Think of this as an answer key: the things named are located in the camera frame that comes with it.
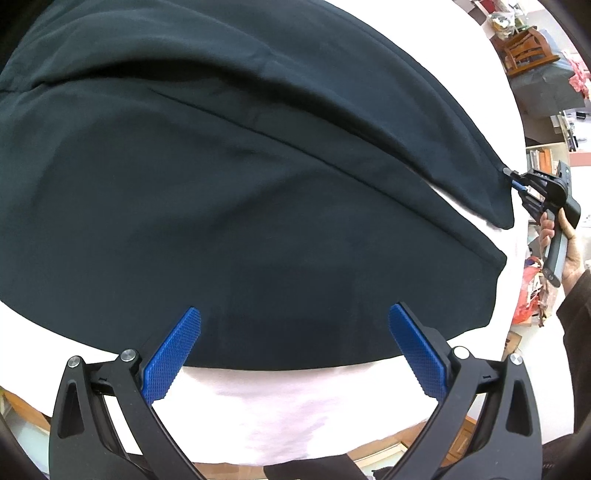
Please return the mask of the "person's right hand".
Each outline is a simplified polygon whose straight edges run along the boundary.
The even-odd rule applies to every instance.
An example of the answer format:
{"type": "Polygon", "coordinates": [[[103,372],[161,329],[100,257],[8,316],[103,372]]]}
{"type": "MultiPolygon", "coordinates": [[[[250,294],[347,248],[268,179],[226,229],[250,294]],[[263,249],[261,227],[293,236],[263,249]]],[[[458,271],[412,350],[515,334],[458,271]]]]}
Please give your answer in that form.
{"type": "MultiPolygon", "coordinates": [[[[563,209],[559,211],[558,222],[562,232],[565,234],[568,244],[566,258],[562,273],[562,286],[565,295],[568,295],[574,288],[585,268],[583,258],[577,243],[575,228],[568,221],[563,209]]],[[[544,213],[540,220],[541,238],[540,247],[545,250],[551,243],[556,234],[556,222],[551,220],[547,213],[544,213]]]]}

